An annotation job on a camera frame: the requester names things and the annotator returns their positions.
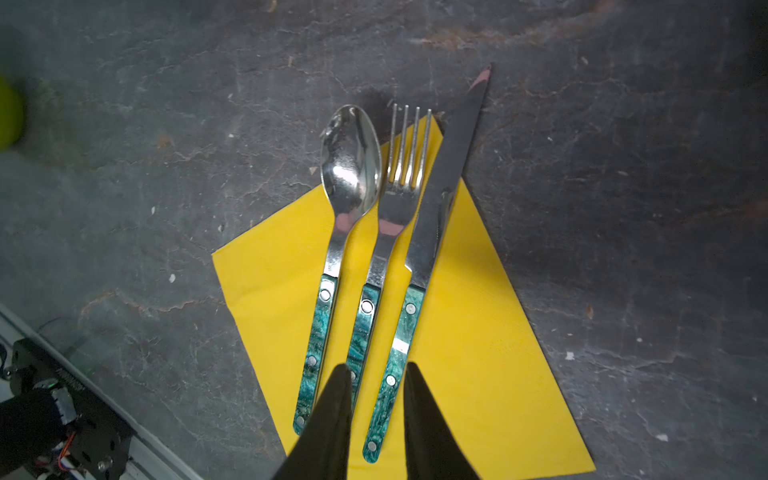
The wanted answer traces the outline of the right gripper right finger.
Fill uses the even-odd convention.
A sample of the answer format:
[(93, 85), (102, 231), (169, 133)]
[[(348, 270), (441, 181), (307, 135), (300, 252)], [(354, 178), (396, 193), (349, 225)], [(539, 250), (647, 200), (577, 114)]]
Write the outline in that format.
[(403, 399), (408, 479), (479, 479), (415, 362), (406, 367)]

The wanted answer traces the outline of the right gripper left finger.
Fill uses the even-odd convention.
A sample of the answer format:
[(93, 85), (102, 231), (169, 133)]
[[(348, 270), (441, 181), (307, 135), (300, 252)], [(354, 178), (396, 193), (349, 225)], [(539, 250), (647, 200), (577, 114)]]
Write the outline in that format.
[(308, 423), (273, 479), (346, 479), (352, 421), (351, 371), (337, 365)]

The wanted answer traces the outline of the fork with teal handle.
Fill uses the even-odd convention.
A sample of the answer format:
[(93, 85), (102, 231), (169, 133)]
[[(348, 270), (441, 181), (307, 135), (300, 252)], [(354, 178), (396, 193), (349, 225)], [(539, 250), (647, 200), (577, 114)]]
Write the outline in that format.
[(422, 186), (429, 140), (420, 138), (420, 112), (393, 109), (384, 190), (378, 202), (378, 233), (361, 291), (346, 365), (351, 372), (351, 406), (359, 396), (388, 264), (400, 235), (413, 220)]

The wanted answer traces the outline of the knife with teal handle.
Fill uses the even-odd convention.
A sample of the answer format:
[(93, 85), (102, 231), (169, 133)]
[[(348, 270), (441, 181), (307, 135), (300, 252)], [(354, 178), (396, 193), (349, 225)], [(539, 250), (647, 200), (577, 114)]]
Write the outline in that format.
[(376, 463), (381, 455), (491, 72), (492, 67), (487, 66), (471, 84), (462, 105), (447, 126), (426, 183), (405, 261), (411, 279), (362, 451), (363, 458), (371, 464)]

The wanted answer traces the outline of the spoon with teal handle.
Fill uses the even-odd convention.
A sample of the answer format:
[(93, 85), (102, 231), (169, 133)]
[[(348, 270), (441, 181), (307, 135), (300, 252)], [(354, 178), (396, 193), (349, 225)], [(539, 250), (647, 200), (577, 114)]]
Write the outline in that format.
[(334, 222), (299, 384), (293, 419), (296, 434), (308, 423), (317, 398), (347, 239), (376, 203), (382, 184), (378, 137), (361, 107), (347, 104), (337, 109), (321, 139), (321, 180)]

